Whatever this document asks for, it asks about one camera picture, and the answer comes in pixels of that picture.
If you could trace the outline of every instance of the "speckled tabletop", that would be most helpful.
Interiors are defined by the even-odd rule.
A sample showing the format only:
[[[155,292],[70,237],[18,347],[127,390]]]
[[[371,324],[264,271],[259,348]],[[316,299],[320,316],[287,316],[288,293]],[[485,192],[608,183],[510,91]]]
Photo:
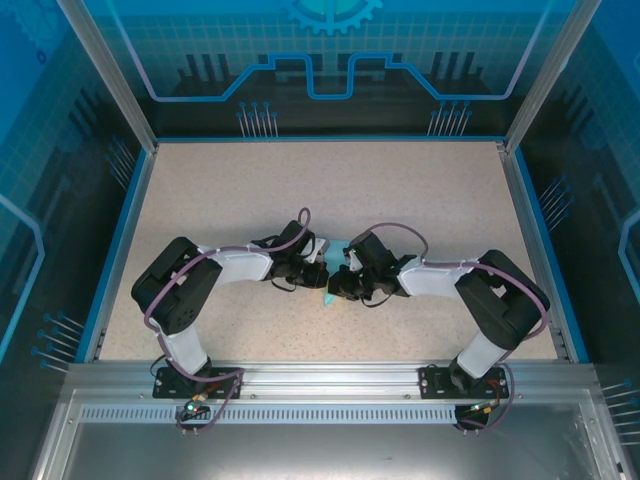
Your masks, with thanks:
[[[302,206],[311,229],[351,239],[374,223],[421,231],[429,258],[505,252],[531,274],[496,146],[492,142],[163,144],[151,176],[107,329],[101,359],[161,352],[130,297],[136,278],[175,237],[207,246],[246,244],[279,233]],[[407,232],[376,232],[396,256],[419,253]],[[460,301],[393,297],[376,309],[323,292],[293,294],[268,282],[216,288],[197,328],[216,360],[451,359],[477,331]],[[544,332],[513,358],[556,358]]]

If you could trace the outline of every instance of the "gear graphic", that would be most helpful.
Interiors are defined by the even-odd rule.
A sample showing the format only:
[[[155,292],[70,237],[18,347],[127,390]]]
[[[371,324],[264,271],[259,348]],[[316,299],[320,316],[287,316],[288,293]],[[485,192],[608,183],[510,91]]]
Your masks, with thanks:
[[[373,9],[382,0],[283,0],[289,20],[297,20],[300,28],[310,27],[314,34],[336,30],[346,34],[349,28],[360,28],[362,20],[373,18]]]
[[[13,13],[22,32],[36,47],[45,48],[55,39],[59,25],[57,4],[53,0],[0,0]]]

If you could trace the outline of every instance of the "metal base plate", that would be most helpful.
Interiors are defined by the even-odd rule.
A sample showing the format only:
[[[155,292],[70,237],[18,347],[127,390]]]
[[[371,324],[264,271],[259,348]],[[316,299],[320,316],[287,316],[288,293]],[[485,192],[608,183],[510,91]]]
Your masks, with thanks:
[[[495,389],[487,383],[487,380],[501,382],[500,399],[509,398],[509,386],[505,372],[502,368],[494,367],[483,377],[483,381],[474,388],[469,389],[465,395],[460,392],[450,379],[449,368],[436,365],[418,369],[418,382],[420,385],[420,397],[423,400],[447,399],[447,400],[491,400],[496,398]]]
[[[238,370],[237,368],[216,368],[211,372],[211,376],[216,375],[226,375],[227,373],[235,372]],[[223,400],[227,397],[229,390],[233,387],[234,378],[230,378],[229,380],[225,380],[220,382],[218,387],[209,392],[208,398],[209,400]],[[158,369],[156,373],[156,383],[153,386],[153,398],[179,398],[179,399],[189,399],[199,391],[204,390],[204,388],[200,388],[200,390],[196,390],[195,386],[200,385],[204,386],[204,384],[196,384],[190,380],[185,379],[182,375],[178,374],[171,367],[162,367]],[[242,386],[238,387],[231,398],[236,399],[240,398],[240,390]]]

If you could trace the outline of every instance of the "beige work surface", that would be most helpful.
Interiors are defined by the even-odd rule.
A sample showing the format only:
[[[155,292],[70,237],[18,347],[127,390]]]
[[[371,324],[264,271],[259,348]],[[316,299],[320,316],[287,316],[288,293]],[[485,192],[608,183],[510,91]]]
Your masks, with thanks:
[[[161,352],[130,296],[131,285],[177,236],[199,245],[244,245],[277,234],[302,206],[311,229],[351,239],[396,221],[428,239],[432,260],[505,252],[531,274],[496,146],[491,142],[163,144],[153,169],[100,358]],[[397,257],[419,241],[377,231]],[[460,301],[393,297],[379,308],[321,290],[287,294],[268,282],[214,290],[197,328],[213,359],[252,361],[450,359],[477,332]],[[513,358],[556,358],[544,332]]]

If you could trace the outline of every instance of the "enclosure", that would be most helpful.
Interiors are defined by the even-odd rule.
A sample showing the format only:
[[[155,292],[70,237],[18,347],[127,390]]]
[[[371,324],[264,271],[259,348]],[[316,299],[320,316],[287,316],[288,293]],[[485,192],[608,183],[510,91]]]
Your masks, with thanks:
[[[0,4],[6,478],[636,478],[634,7]],[[301,207],[327,258],[402,222],[430,259],[498,249],[535,279],[550,323],[509,358],[500,428],[463,434],[460,402],[422,398],[420,369],[478,330],[461,302],[239,282],[197,322],[246,370],[239,397],[182,438],[134,282],[176,237],[246,245]]]

